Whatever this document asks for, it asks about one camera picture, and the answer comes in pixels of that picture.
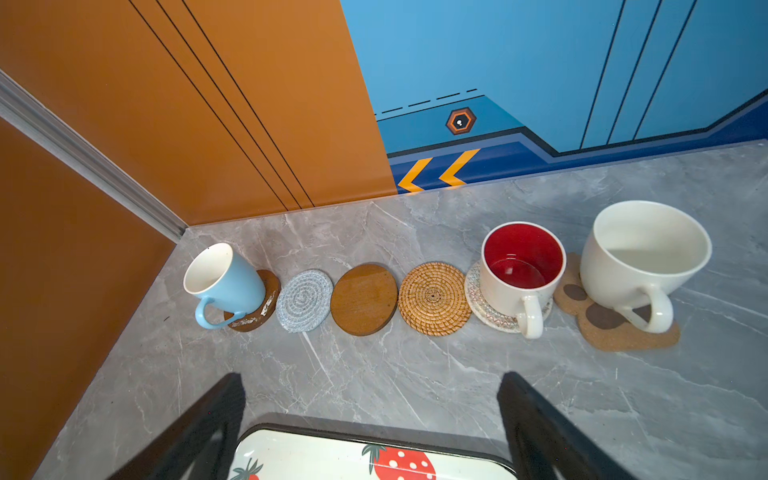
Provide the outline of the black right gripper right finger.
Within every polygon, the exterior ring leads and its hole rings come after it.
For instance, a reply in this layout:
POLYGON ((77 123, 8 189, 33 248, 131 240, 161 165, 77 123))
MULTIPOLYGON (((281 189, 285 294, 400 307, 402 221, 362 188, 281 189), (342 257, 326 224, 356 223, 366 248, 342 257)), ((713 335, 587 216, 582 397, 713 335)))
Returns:
POLYGON ((502 377, 497 400, 519 479, 632 479, 520 374, 502 377))

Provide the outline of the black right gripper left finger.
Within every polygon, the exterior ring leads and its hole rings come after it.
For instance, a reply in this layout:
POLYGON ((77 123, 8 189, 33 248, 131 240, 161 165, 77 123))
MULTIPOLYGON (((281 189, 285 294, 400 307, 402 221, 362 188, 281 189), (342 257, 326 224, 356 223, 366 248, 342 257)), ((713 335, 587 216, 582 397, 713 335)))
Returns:
POLYGON ((226 479, 245 410, 239 373, 224 375, 198 401, 110 477, 226 479))

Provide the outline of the cork paw print coaster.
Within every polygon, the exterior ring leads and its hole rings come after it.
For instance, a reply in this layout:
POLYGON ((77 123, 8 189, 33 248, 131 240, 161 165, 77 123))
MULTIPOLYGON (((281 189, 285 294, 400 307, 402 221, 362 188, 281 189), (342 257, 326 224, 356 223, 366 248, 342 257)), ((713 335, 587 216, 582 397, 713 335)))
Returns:
POLYGON ((579 254, 567 254, 567 267, 554 301, 563 312, 576 318, 580 333, 591 346, 605 352, 625 352, 666 349, 679 342, 681 330, 676 322, 665 333, 646 333, 619 313, 596 304, 583 288, 580 260, 579 254))

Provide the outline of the white multicolour woven rope coaster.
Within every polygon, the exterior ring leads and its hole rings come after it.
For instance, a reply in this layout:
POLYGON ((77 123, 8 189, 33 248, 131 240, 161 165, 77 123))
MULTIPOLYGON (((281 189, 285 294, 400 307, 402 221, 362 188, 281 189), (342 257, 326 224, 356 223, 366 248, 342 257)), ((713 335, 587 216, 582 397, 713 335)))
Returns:
POLYGON ((544 321, 553 309, 555 288, 563 279, 565 266, 542 287, 527 289, 509 285, 498 278, 484 260, 468 271, 464 291, 472 312, 487 326, 506 333, 520 333, 538 339, 544 321))

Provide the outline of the dark scratched wooden coaster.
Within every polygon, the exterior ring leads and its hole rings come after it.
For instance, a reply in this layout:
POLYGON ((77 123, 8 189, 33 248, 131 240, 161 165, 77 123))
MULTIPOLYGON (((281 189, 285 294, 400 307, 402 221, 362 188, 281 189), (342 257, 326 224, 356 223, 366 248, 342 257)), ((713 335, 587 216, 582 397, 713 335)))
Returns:
POLYGON ((265 299, 257 310, 228 325, 230 329, 240 333, 253 331, 266 323, 275 312, 281 293, 280 279, 271 270, 261 269, 257 273, 265 285, 265 299))

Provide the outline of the white mug blue handle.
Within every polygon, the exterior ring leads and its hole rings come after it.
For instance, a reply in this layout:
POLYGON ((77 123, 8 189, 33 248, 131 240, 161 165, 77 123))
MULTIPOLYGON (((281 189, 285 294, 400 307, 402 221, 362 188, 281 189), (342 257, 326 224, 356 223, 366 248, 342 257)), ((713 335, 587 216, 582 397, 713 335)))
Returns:
POLYGON ((214 244, 198 254, 184 274, 183 288, 199 299, 195 320, 208 330, 243 319, 266 298, 266 287, 257 270, 228 243, 214 244), (209 322, 205 317, 209 305, 232 317, 217 324, 209 322))

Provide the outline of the grey blue rope coaster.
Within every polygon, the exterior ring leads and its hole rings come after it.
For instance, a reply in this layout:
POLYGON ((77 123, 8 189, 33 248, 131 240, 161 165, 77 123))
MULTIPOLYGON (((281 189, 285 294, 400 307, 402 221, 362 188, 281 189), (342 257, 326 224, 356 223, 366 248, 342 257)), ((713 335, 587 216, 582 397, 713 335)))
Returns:
POLYGON ((333 289, 331 278, 321 270, 310 269, 294 276, 278 297, 280 325, 290 333, 317 328, 330 313, 333 289))

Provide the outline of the woven rattan round coaster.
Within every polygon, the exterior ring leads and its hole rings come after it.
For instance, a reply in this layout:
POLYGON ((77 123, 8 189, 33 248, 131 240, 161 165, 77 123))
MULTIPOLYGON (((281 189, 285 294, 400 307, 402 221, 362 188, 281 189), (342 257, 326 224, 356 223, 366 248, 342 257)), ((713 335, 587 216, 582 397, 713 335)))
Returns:
POLYGON ((403 320, 428 336, 447 336, 465 326, 472 315, 464 291, 465 275, 444 262, 428 262, 404 278, 398 297, 403 320))

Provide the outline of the white mug red inside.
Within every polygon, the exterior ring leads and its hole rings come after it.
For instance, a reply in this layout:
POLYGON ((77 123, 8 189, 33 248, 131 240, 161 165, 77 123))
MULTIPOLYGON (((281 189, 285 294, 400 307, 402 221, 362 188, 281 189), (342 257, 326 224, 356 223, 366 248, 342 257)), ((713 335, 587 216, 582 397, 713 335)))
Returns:
POLYGON ((530 222, 508 222, 490 231, 481 247, 480 291, 497 312, 516 319, 520 333, 538 339, 544 306, 567 266, 561 241, 530 222))

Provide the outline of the plain white mug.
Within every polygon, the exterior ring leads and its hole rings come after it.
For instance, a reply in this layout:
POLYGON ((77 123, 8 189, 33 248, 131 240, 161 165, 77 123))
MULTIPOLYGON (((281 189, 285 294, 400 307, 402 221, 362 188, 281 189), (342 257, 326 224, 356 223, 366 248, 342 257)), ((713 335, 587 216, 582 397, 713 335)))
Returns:
POLYGON ((669 295, 706 266, 712 250, 707 231, 687 213, 652 201, 623 201, 595 218, 580 279, 596 304, 643 332, 662 334, 674 320, 669 295))

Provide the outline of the brown round wooden coaster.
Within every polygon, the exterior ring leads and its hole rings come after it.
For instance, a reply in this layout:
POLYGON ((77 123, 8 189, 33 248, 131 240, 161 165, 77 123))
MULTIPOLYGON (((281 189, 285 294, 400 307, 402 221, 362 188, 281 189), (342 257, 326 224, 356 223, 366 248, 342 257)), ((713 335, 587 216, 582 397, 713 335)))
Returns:
POLYGON ((350 269, 336 283, 331 316, 344 332, 368 336, 384 328, 393 317, 398 288, 385 267, 367 263, 350 269))

